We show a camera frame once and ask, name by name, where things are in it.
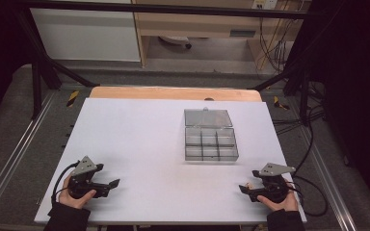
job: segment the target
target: wooden edge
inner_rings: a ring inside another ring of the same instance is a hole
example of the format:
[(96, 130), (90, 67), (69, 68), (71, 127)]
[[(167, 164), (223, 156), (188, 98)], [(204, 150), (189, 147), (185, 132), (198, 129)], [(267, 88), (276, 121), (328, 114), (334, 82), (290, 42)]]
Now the wooden edge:
[(262, 102), (257, 90), (161, 87), (95, 87), (90, 98), (190, 99)]

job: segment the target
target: plastic compartment box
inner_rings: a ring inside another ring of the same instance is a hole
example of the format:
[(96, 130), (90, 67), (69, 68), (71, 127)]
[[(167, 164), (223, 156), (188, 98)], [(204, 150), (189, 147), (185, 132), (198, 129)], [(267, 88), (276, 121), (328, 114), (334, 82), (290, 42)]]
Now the plastic compartment box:
[(238, 157), (227, 110), (185, 110), (185, 160), (231, 161)]

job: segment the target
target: floor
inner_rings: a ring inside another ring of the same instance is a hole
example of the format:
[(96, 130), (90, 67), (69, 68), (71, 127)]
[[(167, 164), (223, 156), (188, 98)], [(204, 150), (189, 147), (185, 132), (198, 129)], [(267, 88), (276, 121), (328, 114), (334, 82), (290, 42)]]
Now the floor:
[[(176, 86), (200, 88), (246, 89), (270, 78), (276, 72), (270, 67), (255, 68), (247, 44), (243, 40), (193, 38), (192, 49), (167, 44), (154, 38), (151, 41), (149, 60), (146, 67), (138, 64), (123, 66), (74, 63), (75, 72), (102, 85)], [(61, 90), (44, 90), (52, 99), (39, 129), (21, 149), (21, 159), (11, 162), (12, 172), (0, 188), (0, 230), (42, 230), (34, 223), (39, 200), (46, 191), (53, 171), (67, 144), (72, 125), (90, 89), (79, 86), (66, 76)], [(298, 95), (285, 97), (284, 83), (271, 86), (261, 93), (268, 103), (269, 112), (275, 121), (275, 129), (287, 164), (296, 167), (308, 149), (308, 128), (292, 123), (297, 118)], [(314, 85), (322, 92), (322, 86)], [(66, 103), (74, 90), (79, 95), (72, 107)], [(275, 96), (281, 106), (275, 106)], [(309, 106), (315, 108), (320, 99), (310, 99)], [(0, 106), (0, 173), (8, 160), (13, 160), (13, 151), (20, 149), (19, 140), (28, 126), (32, 115), (31, 73), (19, 69), (13, 83)], [(317, 108), (314, 115), (322, 113)], [(327, 169), (345, 202), (350, 218), (357, 230), (370, 230), (370, 192), (355, 168), (347, 167), (342, 152), (331, 132), (329, 123), (322, 116), (311, 122), (314, 145), (310, 157), (304, 162), (298, 175), (305, 177), (319, 188), (324, 185), (317, 171), (315, 152), (322, 156)], [(305, 195), (304, 209), (318, 214), (323, 211), (324, 199), (312, 186), (297, 179)], [(342, 229), (331, 205), (320, 217), (307, 216), (307, 230), (352, 230)]]

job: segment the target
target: white table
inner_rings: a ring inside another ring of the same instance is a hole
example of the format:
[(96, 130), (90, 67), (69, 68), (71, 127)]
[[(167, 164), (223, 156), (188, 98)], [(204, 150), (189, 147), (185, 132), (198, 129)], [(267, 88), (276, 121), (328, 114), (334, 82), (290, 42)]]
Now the white table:
[[(185, 161), (185, 109), (228, 110), (236, 162)], [(267, 106), (261, 102), (88, 98), (74, 126), (35, 221), (46, 223), (61, 171), (89, 156), (104, 164), (96, 183), (120, 178), (106, 198), (91, 200), (94, 224), (254, 224), (270, 210), (251, 203), (238, 185), (267, 163), (286, 165)], [(291, 180), (289, 174), (283, 175)], [(301, 208), (303, 221), (306, 221)]]

